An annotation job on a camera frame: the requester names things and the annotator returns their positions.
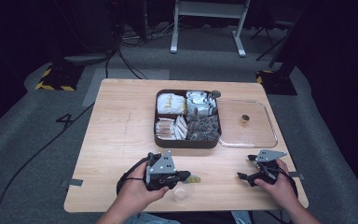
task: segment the small round object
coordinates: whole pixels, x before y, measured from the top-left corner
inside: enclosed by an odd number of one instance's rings
[[[247,122],[247,121],[249,121],[249,116],[247,116],[247,115],[242,115],[242,121],[243,122]]]
[[[211,91],[212,98],[216,99],[222,96],[222,93],[220,91]]]

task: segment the gray carpet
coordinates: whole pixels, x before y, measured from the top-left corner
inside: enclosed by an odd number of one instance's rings
[[[169,52],[170,36],[121,50],[132,66],[150,78],[255,82],[255,72],[268,69],[272,58],[273,52],[255,60],[269,42],[263,33],[250,40],[255,30],[244,30],[241,39],[247,57],[240,58],[230,35],[233,29],[186,30],[179,34],[175,55]],[[282,36],[281,31],[271,34],[274,40]],[[36,90],[47,66],[28,76],[24,83],[28,93],[0,119],[0,195],[16,171],[62,131],[64,124],[56,119],[79,116],[95,99],[95,84],[105,76],[104,63],[94,64],[86,67],[77,91]],[[108,64],[109,76],[117,71],[124,76],[123,69],[126,65],[115,55]],[[155,71],[159,75],[152,77]],[[305,176],[309,210],[322,223],[358,223],[358,181],[318,113],[307,79],[298,69],[291,79],[298,96],[269,95],[268,99],[296,168]],[[94,223],[101,216],[63,210],[62,181],[72,177],[91,112],[92,108],[20,172],[1,204],[0,223]],[[263,212],[255,212],[255,221],[277,223]]]

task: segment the dark brown tray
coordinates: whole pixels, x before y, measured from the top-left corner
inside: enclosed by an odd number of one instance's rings
[[[173,114],[158,114],[157,111],[157,99],[162,93],[174,93],[176,95],[181,95],[186,98],[187,90],[161,90],[156,95],[156,105],[155,105],[155,121],[154,121],[154,138],[155,142],[159,147],[169,147],[169,148],[213,148],[217,145],[219,140],[163,140],[156,136],[156,123],[158,117],[166,119],[176,119],[178,115]],[[219,124],[218,133],[222,135],[222,129],[220,127],[219,112],[217,110],[217,122]]]

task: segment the person's left hand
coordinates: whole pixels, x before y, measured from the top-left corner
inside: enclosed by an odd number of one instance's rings
[[[164,187],[160,190],[147,190],[142,180],[145,169],[146,162],[139,165],[128,175],[128,178],[140,179],[127,179],[124,182],[116,200],[101,217],[99,223],[123,223],[130,216],[142,212],[150,203],[164,197],[169,189],[168,187]]]

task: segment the forearm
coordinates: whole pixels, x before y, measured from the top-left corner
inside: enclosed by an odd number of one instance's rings
[[[319,224],[321,223],[314,217],[301,203],[286,209],[290,219],[295,224]]]
[[[122,209],[119,204],[113,203],[109,209],[103,214],[98,220],[97,224],[122,224],[124,223],[131,214],[128,214]]]

